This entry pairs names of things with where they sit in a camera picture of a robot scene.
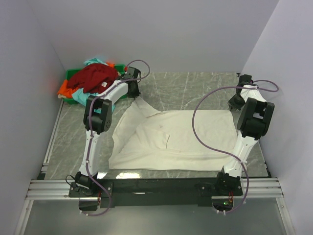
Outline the cream white t-shirt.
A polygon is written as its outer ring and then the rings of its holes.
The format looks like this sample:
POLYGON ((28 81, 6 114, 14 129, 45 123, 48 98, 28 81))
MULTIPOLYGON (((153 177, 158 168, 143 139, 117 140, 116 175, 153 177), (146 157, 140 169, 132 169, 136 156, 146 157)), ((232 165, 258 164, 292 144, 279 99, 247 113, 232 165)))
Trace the cream white t-shirt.
POLYGON ((228 110, 161 112, 137 98, 112 138, 110 169, 219 171, 237 131, 228 110))

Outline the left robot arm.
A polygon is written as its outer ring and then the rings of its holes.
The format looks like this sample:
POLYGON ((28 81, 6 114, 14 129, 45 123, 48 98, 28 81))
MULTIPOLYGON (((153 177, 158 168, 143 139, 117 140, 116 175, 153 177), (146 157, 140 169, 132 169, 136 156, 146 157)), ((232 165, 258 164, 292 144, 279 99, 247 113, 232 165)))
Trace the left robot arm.
POLYGON ((80 191, 87 197, 97 193, 95 182, 98 174, 98 157, 100 142, 112 124, 113 105, 123 96, 135 98, 140 95, 138 81, 141 71, 128 67, 114 83, 103 93, 87 98, 83 123, 86 129, 86 146, 79 171, 74 179, 80 186, 80 191))

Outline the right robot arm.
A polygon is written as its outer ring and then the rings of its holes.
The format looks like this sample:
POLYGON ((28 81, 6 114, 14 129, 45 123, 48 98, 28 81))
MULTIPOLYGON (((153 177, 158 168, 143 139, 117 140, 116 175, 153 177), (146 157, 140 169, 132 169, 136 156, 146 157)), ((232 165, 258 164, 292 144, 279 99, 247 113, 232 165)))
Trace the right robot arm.
POLYGON ((241 111, 237 122, 238 137, 232 151, 239 160, 232 157, 218 173, 214 185, 219 195, 226 195, 239 188, 242 163, 247 160, 254 145, 267 133, 275 108, 274 103, 262 97, 251 75, 241 75, 238 86, 228 105, 231 110, 241 111))

